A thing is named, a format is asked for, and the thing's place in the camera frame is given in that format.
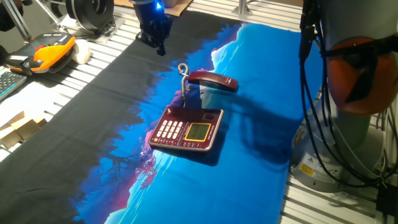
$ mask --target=blue cloth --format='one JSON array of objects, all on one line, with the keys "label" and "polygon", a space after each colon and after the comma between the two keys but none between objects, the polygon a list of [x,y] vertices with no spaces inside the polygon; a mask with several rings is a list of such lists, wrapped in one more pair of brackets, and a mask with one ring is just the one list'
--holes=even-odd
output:
[{"label": "blue cloth", "polygon": [[[195,85],[187,92],[187,107],[224,110],[213,149],[217,152],[196,159],[152,151],[152,170],[139,174],[130,186],[126,208],[109,214],[106,223],[278,222],[292,137],[303,119],[297,57],[300,34],[258,24],[242,24],[238,29],[236,40],[237,27],[227,27],[187,60],[191,70],[204,68],[239,82],[237,93]],[[212,64],[203,64],[204,58],[211,58]],[[147,147],[142,134],[148,137],[165,105],[173,100],[179,104],[178,63],[170,67],[171,72],[159,74],[161,81],[150,90],[151,97],[139,105],[144,122],[120,130],[123,138],[114,141],[118,148],[112,154],[125,155],[132,145]],[[322,66],[316,51],[307,65],[315,96]],[[103,159],[101,165],[101,170],[108,170],[111,160]],[[98,202],[98,197],[88,202]]]}]

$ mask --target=landline phone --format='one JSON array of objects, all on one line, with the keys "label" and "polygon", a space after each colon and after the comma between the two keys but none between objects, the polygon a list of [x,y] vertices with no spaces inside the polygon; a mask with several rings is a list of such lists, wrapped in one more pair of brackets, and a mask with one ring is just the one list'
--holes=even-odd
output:
[{"label": "landline phone", "polygon": [[149,145],[207,152],[213,146],[224,111],[221,109],[186,108],[185,81],[233,93],[238,89],[238,81],[212,72],[192,72],[188,75],[188,66],[184,63],[178,66],[178,72],[183,75],[181,82],[183,107],[169,106],[166,108],[149,138]]}]

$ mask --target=yellow sticker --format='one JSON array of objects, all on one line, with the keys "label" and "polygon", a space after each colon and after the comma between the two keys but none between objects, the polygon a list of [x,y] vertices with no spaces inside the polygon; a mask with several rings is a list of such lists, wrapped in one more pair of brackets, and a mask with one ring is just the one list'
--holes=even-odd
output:
[{"label": "yellow sticker", "polygon": [[314,169],[311,167],[305,165],[304,163],[301,163],[300,170],[303,171],[304,173],[312,176]]}]

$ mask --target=keyboard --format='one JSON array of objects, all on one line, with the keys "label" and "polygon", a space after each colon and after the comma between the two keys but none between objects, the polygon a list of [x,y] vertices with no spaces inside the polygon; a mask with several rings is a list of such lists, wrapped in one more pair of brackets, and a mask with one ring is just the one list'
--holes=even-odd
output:
[{"label": "keyboard", "polygon": [[0,73],[0,101],[26,81],[26,77],[12,72]]}]

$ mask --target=telephone handset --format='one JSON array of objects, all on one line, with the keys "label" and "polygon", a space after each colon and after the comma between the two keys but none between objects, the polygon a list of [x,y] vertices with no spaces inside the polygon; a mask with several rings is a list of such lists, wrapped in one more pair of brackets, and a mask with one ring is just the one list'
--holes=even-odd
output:
[{"label": "telephone handset", "polygon": [[204,85],[233,93],[238,89],[238,81],[236,79],[213,72],[191,72],[187,80],[192,84]]}]

